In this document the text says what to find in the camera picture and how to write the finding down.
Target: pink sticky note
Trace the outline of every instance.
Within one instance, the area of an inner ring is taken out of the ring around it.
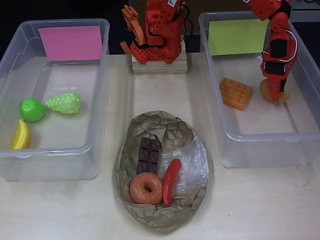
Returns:
[[[39,28],[46,56],[50,61],[96,60],[101,58],[99,26]]]

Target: sticky note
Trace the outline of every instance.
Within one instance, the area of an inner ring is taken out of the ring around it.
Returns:
[[[97,60],[102,54],[99,26],[40,28],[39,33],[50,61]]]
[[[211,55],[260,53],[268,23],[259,19],[211,21],[208,36]]]

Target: donut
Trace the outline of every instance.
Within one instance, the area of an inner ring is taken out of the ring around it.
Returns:
[[[162,202],[162,181],[153,173],[140,173],[131,181],[130,195],[136,204],[158,205]]]

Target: green apple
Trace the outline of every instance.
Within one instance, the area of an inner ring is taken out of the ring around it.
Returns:
[[[22,101],[19,106],[22,117],[29,122],[36,122],[45,115],[45,106],[37,99],[30,97]]]

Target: wooden block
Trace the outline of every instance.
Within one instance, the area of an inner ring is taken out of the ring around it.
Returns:
[[[181,53],[172,64],[166,64],[165,61],[148,61],[146,64],[140,64],[132,55],[133,74],[186,74],[188,66],[185,41],[182,41],[181,46]]]

